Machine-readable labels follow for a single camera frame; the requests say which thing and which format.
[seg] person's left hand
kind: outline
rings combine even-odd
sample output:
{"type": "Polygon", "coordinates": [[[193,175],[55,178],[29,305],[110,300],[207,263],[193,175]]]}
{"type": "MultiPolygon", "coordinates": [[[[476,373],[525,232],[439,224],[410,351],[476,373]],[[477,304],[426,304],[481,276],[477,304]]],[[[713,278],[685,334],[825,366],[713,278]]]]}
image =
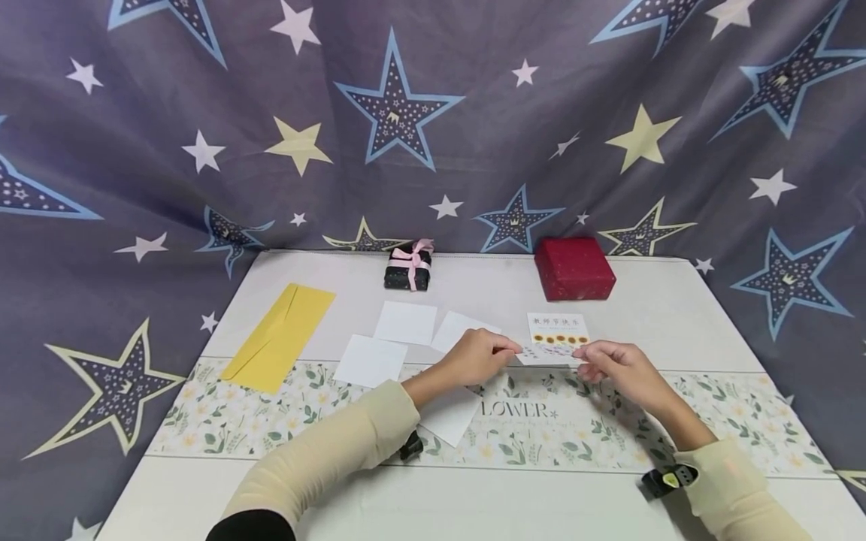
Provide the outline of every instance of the person's left hand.
{"type": "Polygon", "coordinates": [[[508,365],[523,348],[487,329],[468,329],[436,365],[454,385],[480,385],[508,365]]]}

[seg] gift box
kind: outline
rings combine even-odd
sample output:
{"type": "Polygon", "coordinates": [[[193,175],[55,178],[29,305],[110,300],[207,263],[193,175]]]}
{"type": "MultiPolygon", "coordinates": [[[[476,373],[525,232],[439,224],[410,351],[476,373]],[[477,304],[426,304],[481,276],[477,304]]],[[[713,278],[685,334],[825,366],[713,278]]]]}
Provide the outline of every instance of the gift box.
{"type": "Polygon", "coordinates": [[[607,299],[617,281],[591,237],[541,239],[535,266],[547,300],[607,299]]]}
{"type": "Polygon", "coordinates": [[[394,248],[385,269],[385,288],[427,291],[432,263],[432,239],[421,239],[394,248]]]}

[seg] black clip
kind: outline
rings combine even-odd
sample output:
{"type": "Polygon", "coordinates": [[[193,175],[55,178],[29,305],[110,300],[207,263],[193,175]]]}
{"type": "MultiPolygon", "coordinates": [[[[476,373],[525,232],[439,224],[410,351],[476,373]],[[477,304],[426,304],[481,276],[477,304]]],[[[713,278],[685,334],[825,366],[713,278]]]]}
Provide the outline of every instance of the black clip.
{"type": "Polygon", "coordinates": [[[424,444],[421,441],[421,437],[418,436],[417,430],[415,430],[410,434],[406,443],[400,448],[400,460],[408,462],[420,455],[422,451],[424,451],[424,444]]]}
{"type": "Polygon", "coordinates": [[[675,464],[672,467],[652,470],[641,478],[643,486],[653,498],[661,498],[677,488],[689,486],[698,478],[698,472],[691,466],[675,464]]]}

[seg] black gift box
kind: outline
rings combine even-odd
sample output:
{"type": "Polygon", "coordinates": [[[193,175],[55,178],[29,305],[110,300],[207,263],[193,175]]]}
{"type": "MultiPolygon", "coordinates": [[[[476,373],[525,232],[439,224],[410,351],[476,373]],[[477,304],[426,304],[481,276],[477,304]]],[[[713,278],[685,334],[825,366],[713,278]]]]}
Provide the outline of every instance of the black gift box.
{"type": "Polygon", "coordinates": [[[385,269],[385,289],[411,290],[410,268],[417,264],[415,266],[415,288],[418,291],[427,291],[427,287],[430,285],[433,246],[432,244],[422,244],[417,253],[414,253],[414,247],[418,245],[418,242],[404,244],[391,251],[391,258],[385,269]]]}

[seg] white paper square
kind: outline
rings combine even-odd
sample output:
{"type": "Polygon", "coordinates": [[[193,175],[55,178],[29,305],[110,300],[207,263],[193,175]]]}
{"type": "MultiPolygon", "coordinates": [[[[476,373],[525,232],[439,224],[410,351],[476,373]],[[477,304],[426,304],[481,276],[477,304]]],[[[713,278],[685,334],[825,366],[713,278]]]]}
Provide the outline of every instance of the white paper square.
{"type": "Polygon", "coordinates": [[[353,334],[333,378],[370,389],[389,379],[397,381],[408,349],[402,344],[353,334]]]}
{"type": "Polygon", "coordinates": [[[387,300],[382,305],[373,337],[391,342],[430,345],[435,325],[435,306],[387,300]]]}
{"type": "Polygon", "coordinates": [[[579,361],[572,357],[574,348],[562,344],[530,344],[523,346],[517,358],[524,366],[577,366],[579,361]]]}
{"type": "Polygon", "coordinates": [[[421,408],[420,424],[455,448],[480,405],[480,396],[465,387],[458,387],[421,408]]]}
{"type": "Polygon", "coordinates": [[[436,331],[436,336],[433,337],[430,347],[436,351],[448,353],[467,329],[487,329],[496,334],[502,332],[499,327],[488,325],[478,319],[468,318],[457,312],[448,312],[445,314],[442,324],[439,325],[439,330],[436,331]]]}

